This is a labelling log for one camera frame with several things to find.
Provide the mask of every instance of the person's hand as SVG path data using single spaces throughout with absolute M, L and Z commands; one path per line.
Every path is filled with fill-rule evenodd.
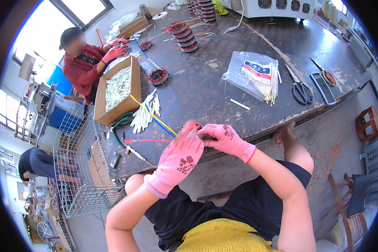
M 205 147 L 239 157 L 246 164 L 255 152 L 256 146 L 242 140 L 230 125 L 206 124 L 197 132 L 200 138 L 210 135 L 217 140 L 204 140 Z
M 114 60 L 116 57 L 123 55 L 125 53 L 125 50 L 127 49 L 127 46 L 116 46 L 112 49 L 110 49 L 104 57 L 102 57 L 102 60 L 104 63 L 109 63 L 111 60 Z
M 112 40 L 111 42 L 107 43 L 106 46 L 109 48 L 112 48 L 116 46 L 119 43 L 126 44 L 128 41 L 124 38 L 117 38 L 115 40 Z
M 192 171 L 203 153 L 203 141 L 196 135 L 197 126 L 189 120 L 161 155 L 156 171 L 149 175 L 149 184 L 168 194 Z

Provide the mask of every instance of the worn table surface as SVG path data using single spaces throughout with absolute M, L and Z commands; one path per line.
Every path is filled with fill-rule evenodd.
M 161 33 L 160 28 L 172 22 L 189 18 L 186 10 L 186 7 L 182 7 L 178 11 L 168 11 L 166 18 L 153 21 L 148 31 L 142 33 L 139 42 Z M 228 15 L 218 16 L 215 22 L 193 29 L 194 33 L 215 34 L 210 39 L 200 40 L 199 48 L 192 53 L 177 50 L 178 45 L 171 43 L 172 41 L 163 42 L 171 38 L 168 33 L 154 39 L 152 47 L 145 51 L 152 61 L 166 68 L 170 74 L 166 83 L 156 87 L 156 93 L 161 104 L 160 119 L 176 133 L 188 119 L 195 119 L 201 125 L 230 124 L 241 138 L 250 141 L 263 132 L 275 130 L 289 120 L 305 118 L 326 107 L 322 95 L 309 77 L 311 72 L 319 71 L 310 57 L 336 77 L 338 84 L 331 88 L 336 98 L 347 95 L 370 78 L 348 49 L 347 43 L 313 20 L 299 23 L 294 18 L 274 18 L 273 21 L 269 18 L 244 18 L 239 28 L 223 34 L 227 28 L 237 25 L 239 21 L 238 14 L 231 13 L 232 11 Z M 128 45 L 132 47 L 131 52 L 136 51 L 137 44 L 134 41 Z M 279 61 L 282 84 L 279 84 L 273 107 L 221 79 L 228 69 L 233 51 L 256 52 Z M 301 105 L 293 98 L 293 80 L 285 63 L 311 87 L 314 103 Z M 150 69 L 143 63 L 140 64 L 141 94 L 144 100 L 154 90 L 154 86 L 148 81 Z M 230 102 L 230 98 L 248 106 L 250 110 Z M 126 139 L 172 139 L 156 123 L 150 123 L 145 131 L 137 134 L 133 134 L 130 126 L 118 128 L 116 134 L 119 138 L 124 131 Z M 155 165 L 167 145 L 165 142 L 130 144 Z M 109 159 L 114 151 L 122 155 L 118 165 L 110 171 L 111 178 L 124 177 L 149 168 L 136 156 L 125 154 L 114 137 L 107 140 L 107 149 Z

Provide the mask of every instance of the yellow shirt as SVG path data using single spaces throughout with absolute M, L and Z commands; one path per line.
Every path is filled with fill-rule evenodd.
M 248 224 L 215 219 L 189 230 L 176 252 L 274 252 L 272 242 L 249 232 L 257 232 Z

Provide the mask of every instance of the phone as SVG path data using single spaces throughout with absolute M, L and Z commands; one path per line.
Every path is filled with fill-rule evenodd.
M 332 90 L 329 88 L 329 85 L 323 79 L 321 73 L 313 72 L 313 73 L 311 73 L 311 78 L 315 82 L 320 93 L 322 94 L 323 98 L 325 99 L 326 104 L 328 104 L 328 105 L 335 104 L 336 99 L 333 96 Z

